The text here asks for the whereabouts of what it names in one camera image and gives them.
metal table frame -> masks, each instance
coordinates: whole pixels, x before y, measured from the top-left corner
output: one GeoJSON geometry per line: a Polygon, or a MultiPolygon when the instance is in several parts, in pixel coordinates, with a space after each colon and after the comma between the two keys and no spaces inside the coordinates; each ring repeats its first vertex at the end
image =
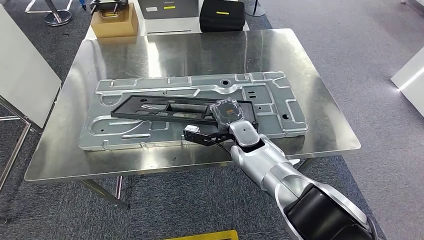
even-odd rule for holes
{"type": "MultiPolygon", "coordinates": [[[[12,154],[6,163],[6,166],[3,172],[0,175],[0,193],[1,193],[3,186],[5,185],[6,179],[8,178],[9,173],[12,169],[12,166],[15,163],[15,160],[19,154],[19,151],[21,150],[22,144],[24,143],[24,140],[27,137],[28,132],[30,131],[30,129],[33,129],[34,131],[38,133],[42,133],[42,129],[40,129],[36,124],[32,125],[31,122],[28,121],[28,118],[24,116],[20,111],[17,111],[17,109],[15,110],[14,107],[11,107],[11,105],[9,104],[5,104],[5,100],[3,98],[0,98],[0,104],[3,105],[9,112],[14,114],[13,116],[1,116],[0,122],[22,120],[25,123],[25,127],[23,128],[23,131],[20,134],[19,139],[17,140],[17,143],[12,151],[12,154]]],[[[0,216],[0,225],[6,224],[8,222],[9,222],[9,219],[3,216],[0,216]]]]}

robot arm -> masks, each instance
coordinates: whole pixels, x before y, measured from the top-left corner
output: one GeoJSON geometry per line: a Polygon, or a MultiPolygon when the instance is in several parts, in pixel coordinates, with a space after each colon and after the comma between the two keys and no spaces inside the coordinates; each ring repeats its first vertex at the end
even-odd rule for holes
{"type": "Polygon", "coordinates": [[[235,138],[231,157],[246,175],[270,194],[296,240],[376,240],[372,221],[327,184],[297,171],[284,152],[245,120],[229,126],[235,138]]]}

black cable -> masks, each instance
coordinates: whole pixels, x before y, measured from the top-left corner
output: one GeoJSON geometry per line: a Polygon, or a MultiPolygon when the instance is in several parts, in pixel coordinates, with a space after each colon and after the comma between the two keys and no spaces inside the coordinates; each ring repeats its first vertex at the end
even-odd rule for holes
{"type": "Polygon", "coordinates": [[[377,236],[376,225],[374,224],[373,220],[368,216],[366,217],[366,220],[368,221],[369,228],[371,229],[372,240],[378,240],[379,237],[377,236]]]}
{"type": "Polygon", "coordinates": [[[215,145],[218,145],[220,148],[224,149],[229,155],[231,155],[231,152],[228,149],[226,149],[223,145],[217,143],[216,141],[214,141],[212,139],[209,139],[209,141],[211,141],[215,145]]]}

metal stand base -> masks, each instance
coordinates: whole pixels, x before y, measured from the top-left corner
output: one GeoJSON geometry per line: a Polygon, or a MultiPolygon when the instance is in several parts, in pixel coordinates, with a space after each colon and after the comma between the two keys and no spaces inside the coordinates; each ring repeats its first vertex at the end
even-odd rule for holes
{"type": "Polygon", "coordinates": [[[88,179],[88,180],[81,180],[80,181],[84,186],[89,188],[91,191],[98,194],[100,197],[108,200],[116,207],[127,210],[128,209],[128,203],[121,201],[120,195],[121,195],[121,187],[122,187],[122,177],[119,176],[116,180],[116,194],[117,196],[114,196],[113,194],[110,194],[108,191],[106,191],[103,187],[101,187],[99,184],[97,184],[95,181],[88,179]]]}
{"type": "Polygon", "coordinates": [[[265,9],[263,9],[261,6],[256,6],[255,11],[255,6],[248,6],[246,7],[245,12],[249,16],[260,17],[265,14],[265,9]]]}
{"type": "Polygon", "coordinates": [[[59,10],[57,11],[57,14],[59,15],[59,19],[57,19],[55,14],[51,12],[45,16],[44,22],[49,26],[56,27],[65,25],[72,20],[72,14],[67,10],[59,10]]]}

metal plate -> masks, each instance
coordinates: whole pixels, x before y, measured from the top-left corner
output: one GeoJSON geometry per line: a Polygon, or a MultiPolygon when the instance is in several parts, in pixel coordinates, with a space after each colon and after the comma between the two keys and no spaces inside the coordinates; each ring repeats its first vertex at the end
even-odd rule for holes
{"type": "MultiPolygon", "coordinates": [[[[88,110],[79,147],[102,151],[192,144],[183,137],[187,124],[110,116],[113,109],[134,94],[252,101],[258,132],[268,138],[296,137],[308,131],[283,72],[101,80],[88,110]]],[[[202,133],[218,131],[215,126],[199,127],[202,133]]]]}

